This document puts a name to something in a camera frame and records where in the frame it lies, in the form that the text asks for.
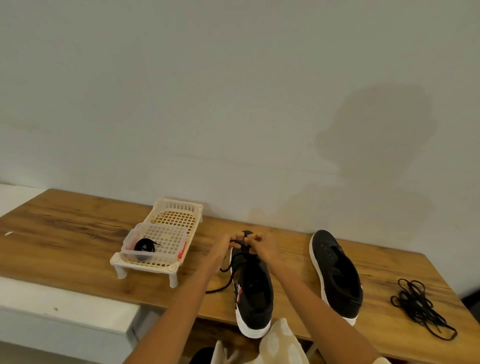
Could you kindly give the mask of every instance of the black shoelace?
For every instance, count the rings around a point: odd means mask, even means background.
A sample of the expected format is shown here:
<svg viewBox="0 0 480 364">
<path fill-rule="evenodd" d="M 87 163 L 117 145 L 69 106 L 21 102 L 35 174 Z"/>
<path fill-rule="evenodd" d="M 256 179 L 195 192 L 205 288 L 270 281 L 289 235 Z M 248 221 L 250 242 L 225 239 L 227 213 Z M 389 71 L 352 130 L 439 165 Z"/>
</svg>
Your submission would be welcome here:
<svg viewBox="0 0 480 364">
<path fill-rule="evenodd" d="M 230 260 L 230 264 L 228 266 L 227 269 L 222 269 L 220 268 L 220 271 L 225 273 L 227 272 L 228 270 L 230 270 L 230 268 L 232 267 L 232 264 L 233 262 L 235 261 L 235 258 L 237 256 L 243 256 L 245 257 L 245 261 L 242 262 L 242 263 L 239 263 L 237 264 L 233 269 L 232 269 L 232 274 L 230 274 L 230 279 L 228 280 L 228 283 L 221 287 L 221 288 L 217 288 L 216 290 L 211 290 L 211 291 L 206 291 L 205 293 L 217 293 L 217 292 L 220 292 L 220 291 L 223 291 L 225 288 L 227 288 L 230 284 L 232 284 L 232 281 L 233 281 L 233 276 L 235 275 L 235 273 L 243 266 L 247 265 L 247 264 L 251 264 L 251 263 L 256 263 L 259 261 L 259 258 L 258 258 L 258 255 L 256 254 L 250 254 L 248 251 L 242 251 L 240 253 L 236 253 L 234 256 L 232 256 L 232 259 Z"/>
<path fill-rule="evenodd" d="M 398 297 L 390 297 L 390 303 L 395 307 L 400 307 L 410 319 L 422 326 L 425 326 L 432 335 L 445 341 L 453 340 L 458 332 L 455 328 L 449 326 L 447 321 L 433 309 L 433 303 L 425 297 L 425 285 L 417 280 L 408 281 L 404 278 L 398 280 L 398 285 L 402 289 Z M 447 328 L 453 331 L 452 336 L 446 338 L 435 333 L 430 326 L 435 326 L 440 334 L 440 328 Z"/>
</svg>

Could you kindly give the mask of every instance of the wooden tabletop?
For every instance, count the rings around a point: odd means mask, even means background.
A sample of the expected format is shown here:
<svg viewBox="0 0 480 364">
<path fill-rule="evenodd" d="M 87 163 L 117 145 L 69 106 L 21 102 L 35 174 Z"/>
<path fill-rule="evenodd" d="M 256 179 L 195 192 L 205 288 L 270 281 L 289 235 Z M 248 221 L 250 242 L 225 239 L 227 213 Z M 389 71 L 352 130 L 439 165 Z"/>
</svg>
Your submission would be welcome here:
<svg viewBox="0 0 480 364">
<path fill-rule="evenodd" d="M 161 308 L 170 305 L 175 289 L 168 276 L 129 270 L 118 279 L 110 265 L 129 230 L 148 215 L 151 206 L 101 197 L 47 190 L 0 218 L 0 275 L 114 300 Z M 320 295 L 320 281 L 308 254 L 310 235 L 237 221 L 204 217 L 183 266 L 179 285 L 195 271 L 221 231 L 271 231 L 284 261 Z M 384 355 L 427 363 L 478 363 L 480 325 L 437 270 L 422 254 L 339 240 L 360 274 L 364 300 L 356 328 Z M 457 328 L 445 342 L 411 322 L 390 296 L 397 280 L 422 281 L 434 308 Z M 218 273 L 209 289 L 221 287 L 228 273 Z M 295 335 L 310 335 L 278 281 L 274 287 L 274 318 L 285 317 Z M 233 289 L 205 296 L 199 317 L 236 324 Z"/>
</svg>

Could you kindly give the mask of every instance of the human arm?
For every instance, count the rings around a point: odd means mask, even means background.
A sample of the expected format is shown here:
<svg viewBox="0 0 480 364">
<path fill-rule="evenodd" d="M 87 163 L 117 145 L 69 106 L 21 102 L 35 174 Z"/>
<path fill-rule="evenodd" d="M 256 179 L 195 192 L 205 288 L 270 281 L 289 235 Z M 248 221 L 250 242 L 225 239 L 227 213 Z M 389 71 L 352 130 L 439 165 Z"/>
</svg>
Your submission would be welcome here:
<svg viewBox="0 0 480 364">
<path fill-rule="evenodd" d="M 243 236 L 243 232 L 238 232 L 217 237 L 195 273 L 178 288 L 170 308 L 140 341 L 124 364 L 178 363 L 205 296 L 208 282 L 220 268 L 228 248 L 240 247 L 233 241 L 243 239 Z"/>
<path fill-rule="evenodd" d="M 278 246 L 269 234 L 252 234 L 245 242 L 253 247 L 282 285 L 293 308 L 312 336 L 328 364 L 372 364 L 381 357 L 378 351 L 322 299 L 316 296 L 280 257 Z"/>
</svg>

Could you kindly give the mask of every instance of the shoe sole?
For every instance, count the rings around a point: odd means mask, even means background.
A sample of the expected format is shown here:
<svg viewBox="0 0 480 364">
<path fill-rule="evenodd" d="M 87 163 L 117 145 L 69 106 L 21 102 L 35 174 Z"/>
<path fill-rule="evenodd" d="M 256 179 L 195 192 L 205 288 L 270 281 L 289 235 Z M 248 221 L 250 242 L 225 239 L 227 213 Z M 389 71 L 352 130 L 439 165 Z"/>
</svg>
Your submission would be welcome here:
<svg viewBox="0 0 480 364">
<path fill-rule="evenodd" d="M 324 277 L 322 276 L 322 272 L 320 271 L 320 267 L 318 266 L 318 262 L 315 259 L 315 256 L 313 255 L 312 243 L 313 243 L 313 235 L 310 238 L 310 243 L 308 244 L 308 251 L 310 253 L 310 259 L 312 260 L 313 266 L 315 267 L 315 270 L 317 271 L 318 277 L 320 278 L 320 295 L 322 297 L 322 300 L 327 305 L 330 306 L 330 304 L 328 303 L 327 295 L 325 293 Z M 357 321 L 357 317 L 358 317 L 358 315 L 355 316 L 354 318 L 348 318 L 348 317 L 343 317 L 343 318 L 345 319 L 345 321 L 347 321 L 350 325 L 353 326 L 353 325 L 355 325 L 355 322 Z"/>
<path fill-rule="evenodd" d="M 230 249 L 230 263 L 232 262 L 232 250 Z M 270 324 L 272 323 L 272 320 L 268 321 L 267 326 L 264 328 L 254 330 L 252 328 L 249 328 L 245 321 L 241 318 L 240 311 L 237 308 L 237 304 L 235 304 L 235 317 L 237 319 L 237 326 L 240 329 L 240 332 L 245 335 L 246 337 L 250 339 L 259 339 L 265 336 L 265 334 L 269 331 L 270 329 Z"/>
</svg>

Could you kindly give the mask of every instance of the plastic container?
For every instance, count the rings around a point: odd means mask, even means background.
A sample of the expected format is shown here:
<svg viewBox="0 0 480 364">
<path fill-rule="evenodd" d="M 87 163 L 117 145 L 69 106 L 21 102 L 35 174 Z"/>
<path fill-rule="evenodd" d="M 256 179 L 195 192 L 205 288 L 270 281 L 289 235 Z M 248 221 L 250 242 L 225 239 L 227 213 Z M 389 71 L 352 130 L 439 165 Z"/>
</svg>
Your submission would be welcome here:
<svg viewBox="0 0 480 364">
<path fill-rule="evenodd" d="M 195 204 L 192 202 L 184 202 L 177 200 L 160 199 L 157 200 L 152 208 L 152 211 L 145 218 L 144 223 L 148 224 L 165 224 L 170 226 L 177 226 L 187 229 L 187 241 L 182 250 L 177 254 L 176 260 L 173 259 L 169 262 L 157 262 L 152 259 L 145 259 L 142 261 L 138 259 L 140 256 L 136 252 L 132 253 L 130 249 L 122 248 L 121 252 L 115 253 L 110 259 L 110 264 L 115 267 L 119 279 L 127 276 L 127 268 L 143 270 L 153 273 L 169 274 L 170 287 L 174 288 L 178 285 L 177 272 L 179 267 L 183 264 L 185 256 L 188 253 L 190 244 L 192 243 L 193 236 L 197 230 L 197 226 L 202 222 L 202 209 L 203 205 Z M 130 236 L 130 239 L 134 241 L 137 238 L 136 235 Z M 148 252 L 142 252 L 142 256 L 148 256 L 145 254 Z"/>
<path fill-rule="evenodd" d="M 178 261 L 179 254 L 187 242 L 187 235 L 186 227 L 141 222 L 130 230 L 123 241 L 121 252 L 126 253 L 130 261 L 170 265 Z M 134 250 L 135 245 L 142 238 L 148 238 L 156 243 L 154 252 Z"/>
</svg>

